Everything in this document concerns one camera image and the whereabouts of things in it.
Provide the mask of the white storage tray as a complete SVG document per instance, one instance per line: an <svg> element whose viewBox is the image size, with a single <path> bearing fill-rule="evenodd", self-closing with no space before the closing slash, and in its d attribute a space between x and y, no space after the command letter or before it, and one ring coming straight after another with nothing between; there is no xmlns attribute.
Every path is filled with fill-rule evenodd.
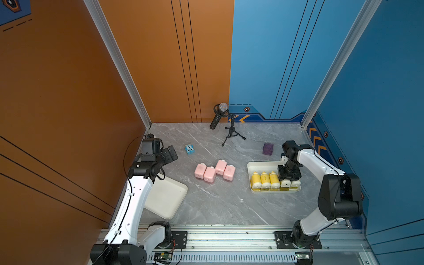
<svg viewBox="0 0 424 265"><path fill-rule="evenodd" d="M259 175L261 175L262 172L267 172L268 174L270 174L272 171L274 171L276 174L278 174L278 165L284 165L284 162L281 162L281 161L249 162L247 164L247 172L248 172L249 181L254 172L257 172ZM253 191L250 187L250 190L254 194L295 193L301 190L301 186L297 189L290 187L289 189L282 189L282 188L280 188L279 190L261 189L260 191Z"/></svg>
<svg viewBox="0 0 424 265"><path fill-rule="evenodd" d="M152 186L144 208L159 217L171 220L188 193L188 187L176 180L166 177L156 180Z"/></svg>

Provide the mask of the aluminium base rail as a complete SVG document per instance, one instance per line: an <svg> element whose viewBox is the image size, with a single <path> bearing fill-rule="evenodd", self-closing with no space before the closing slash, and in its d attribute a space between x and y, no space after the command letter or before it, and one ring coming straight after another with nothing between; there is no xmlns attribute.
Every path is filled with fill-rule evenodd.
<svg viewBox="0 0 424 265"><path fill-rule="evenodd" d="M296 265L296 253L311 254L314 265L377 265L368 241L361 230L343 225L320 235L322 249L278 249L275 231L289 231L281 226L206 226L176 225L174 231L188 231L182 249L155 249L148 264L155 264L156 252L172 252L167 265Z"/></svg>

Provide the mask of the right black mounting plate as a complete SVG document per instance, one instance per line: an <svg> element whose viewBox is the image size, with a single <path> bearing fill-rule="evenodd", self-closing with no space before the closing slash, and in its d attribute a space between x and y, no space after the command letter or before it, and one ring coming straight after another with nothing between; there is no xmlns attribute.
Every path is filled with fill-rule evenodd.
<svg viewBox="0 0 424 265"><path fill-rule="evenodd" d="M274 239L278 249L306 249L310 250L311 247L314 250L322 249L320 237L308 236L300 233L295 235L292 231L275 231Z"/></svg>

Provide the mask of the black mounting plate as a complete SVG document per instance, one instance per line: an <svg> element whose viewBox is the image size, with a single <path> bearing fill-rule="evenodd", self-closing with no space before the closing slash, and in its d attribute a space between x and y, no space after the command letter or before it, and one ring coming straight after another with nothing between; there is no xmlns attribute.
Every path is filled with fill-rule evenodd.
<svg viewBox="0 0 424 265"><path fill-rule="evenodd" d="M308 236L300 233L295 235L292 231L275 231L274 239L278 249L306 249L310 250L311 247L314 250L322 249L320 237Z"/></svg>
<svg viewBox="0 0 424 265"><path fill-rule="evenodd" d="M174 245L178 245L182 249L186 248L188 238L188 231L180 230L171 232L165 231L159 236L153 237L153 243L155 248L174 248Z"/></svg>

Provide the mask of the black microphone tripod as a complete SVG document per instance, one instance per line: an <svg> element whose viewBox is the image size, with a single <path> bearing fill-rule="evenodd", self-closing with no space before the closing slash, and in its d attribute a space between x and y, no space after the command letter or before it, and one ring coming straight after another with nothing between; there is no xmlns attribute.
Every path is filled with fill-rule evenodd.
<svg viewBox="0 0 424 265"><path fill-rule="evenodd" d="M230 127L225 127L225 129L228 130L229 132L228 132L228 134L227 134L224 142L221 145L222 147L225 146L225 144L226 144L226 142L227 142L227 140L229 138L234 138L236 136L239 136L243 140L246 140L246 138L244 136L242 136L239 132L236 131L236 128L235 128L235 118L236 118L236 115L234 115L234 114L228 114L228 117L230 118Z"/></svg>

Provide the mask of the white left storage tray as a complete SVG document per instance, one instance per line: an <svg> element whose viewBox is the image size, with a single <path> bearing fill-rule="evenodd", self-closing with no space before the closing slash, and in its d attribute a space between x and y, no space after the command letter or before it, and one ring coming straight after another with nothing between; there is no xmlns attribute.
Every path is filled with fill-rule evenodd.
<svg viewBox="0 0 424 265"><path fill-rule="evenodd" d="M188 187L176 180L166 177L156 180L152 186L144 208L159 217L171 220L188 193Z"/></svg>

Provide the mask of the blue owl toy block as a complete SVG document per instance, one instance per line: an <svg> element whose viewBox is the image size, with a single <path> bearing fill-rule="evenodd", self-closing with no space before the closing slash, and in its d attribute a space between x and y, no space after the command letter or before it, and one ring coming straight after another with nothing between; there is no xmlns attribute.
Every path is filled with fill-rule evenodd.
<svg viewBox="0 0 424 265"><path fill-rule="evenodd" d="M195 153L195 149L194 146L192 144L188 144L185 146L185 151L188 155L194 154Z"/></svg>

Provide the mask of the right small circuit board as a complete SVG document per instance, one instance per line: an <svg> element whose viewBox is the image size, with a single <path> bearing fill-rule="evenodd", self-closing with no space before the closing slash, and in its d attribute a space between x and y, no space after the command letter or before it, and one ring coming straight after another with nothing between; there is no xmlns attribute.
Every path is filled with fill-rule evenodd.
<svg viewBox="0 0 424 265"><path fill-rule="evenodd" d="M313 265L313 257L311 254L296 253L296 265Z"/></svg>

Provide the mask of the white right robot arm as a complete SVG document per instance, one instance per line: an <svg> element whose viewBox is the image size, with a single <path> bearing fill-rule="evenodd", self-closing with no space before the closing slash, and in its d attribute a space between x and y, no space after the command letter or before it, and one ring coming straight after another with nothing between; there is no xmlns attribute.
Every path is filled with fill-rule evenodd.
<svg viewBox="0 0 424 265"><path fill-rule="evenodd" d="M280 185L298 184L301 167L306 167L321 183L317 208L295 222L289 242L295 248L313 248L320 234L333 224L363 214L360 178L331 165L310 145L286 141L278 166Z"/></svg>

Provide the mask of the white right storage tray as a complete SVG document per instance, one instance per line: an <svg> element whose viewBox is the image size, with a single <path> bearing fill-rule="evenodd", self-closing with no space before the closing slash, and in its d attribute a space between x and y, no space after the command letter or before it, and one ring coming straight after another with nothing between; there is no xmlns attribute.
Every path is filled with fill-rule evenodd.
<svg viewBox="0 0 424 265"><path fill-rule="evenodd" d="M262 172L267 172L268 174L270 174L272 171L274 171L276 174L278 174L278 165L284 165L284 162L281 162L281 161L249 162L247 164L247 172L248 172L249 181L254 172L257 172L259 175L261 175ZM260 191L253 191L250 187L250 190L254 194L295 193L301 190L301 186L297 189L290 187L289 189L282 189L282 188L280 188L279 190L261 189Z"/></svg>

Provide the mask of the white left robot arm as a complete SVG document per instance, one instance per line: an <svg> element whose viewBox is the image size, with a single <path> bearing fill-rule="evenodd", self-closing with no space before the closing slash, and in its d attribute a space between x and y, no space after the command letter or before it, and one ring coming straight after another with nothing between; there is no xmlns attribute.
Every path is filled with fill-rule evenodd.
<svg viewBox="0 0 424 265"><path fill-rule="evenodd" d="M94 244L89 257L94 265L145 265L156 246L171 241L168 222L149 225L138 243L138 227L146 200L162 167L178 159L173 146L145 148L132 163L124 198L108 234Z"/></svg>

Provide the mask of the pink pencil sharpener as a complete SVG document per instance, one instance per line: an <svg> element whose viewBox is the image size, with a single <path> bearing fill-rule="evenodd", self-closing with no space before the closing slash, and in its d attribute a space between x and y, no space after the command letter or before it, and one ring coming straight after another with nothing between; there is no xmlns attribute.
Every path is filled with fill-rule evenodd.
<svg viewBox="0 0 424 265"><path fill-rule="evenodd" d="M227 167L227 162L225 160L219 160L215 166L216 174L223 176L226 167Z"/></svg>
<svg viewBox="0 0 424 265"><path fill-rule="evenodd" d="M235 175L235 166L233 165L226 165L226 168L223 173L223 178L227 181L233 181L234 175Z"/></svg>
<svg viewBox="0 0 424 265"><path fill-rule="evenodd" d="M206 169L207 169L207 165L205 163L197 164L195 171L194 171L195 177L198 178L198 179L203 179Z"/></svg>
<svg viewBox="0 0 424 265"><path fill-rule="evenodd" d="M215 177L216 169L213 166L207 167L203 175L203 180L208 183L214 183Z"/></svg>

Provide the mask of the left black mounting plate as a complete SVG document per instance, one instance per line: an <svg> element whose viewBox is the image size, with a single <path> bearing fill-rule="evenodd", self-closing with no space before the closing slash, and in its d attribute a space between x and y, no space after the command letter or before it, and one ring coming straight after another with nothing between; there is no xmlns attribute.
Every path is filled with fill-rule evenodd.
<svg viewBox="0 0 424 265"><path fill-rule="evenodd" d="M178 245L182 249L186 248L188 238L188 231L180 230L171 232L165 231L159 236L153 237L153 243L155 248L174 248L174 245Z"/></svg>

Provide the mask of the purple cube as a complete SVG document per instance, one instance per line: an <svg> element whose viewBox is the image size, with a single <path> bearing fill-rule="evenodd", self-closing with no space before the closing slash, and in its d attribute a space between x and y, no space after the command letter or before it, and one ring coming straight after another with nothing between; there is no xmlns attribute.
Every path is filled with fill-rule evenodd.
<svg viewBox="0 0 424 265"><path fill-rule="evenodd" d="M274 150L274 145L269 142L265 142L263 145L262 153L267 156L272 156Z"/></svg>

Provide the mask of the green circuit board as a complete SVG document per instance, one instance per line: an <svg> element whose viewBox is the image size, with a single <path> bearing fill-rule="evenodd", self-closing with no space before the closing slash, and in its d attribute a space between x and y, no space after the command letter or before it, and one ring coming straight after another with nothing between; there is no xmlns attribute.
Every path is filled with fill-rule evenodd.
<svg viewBox="0 0 424 265"><path fill-rule="evenodd" d="M154 254L153 260L155 262L171 262L172 261L172 252L156 252Z"/></svg>

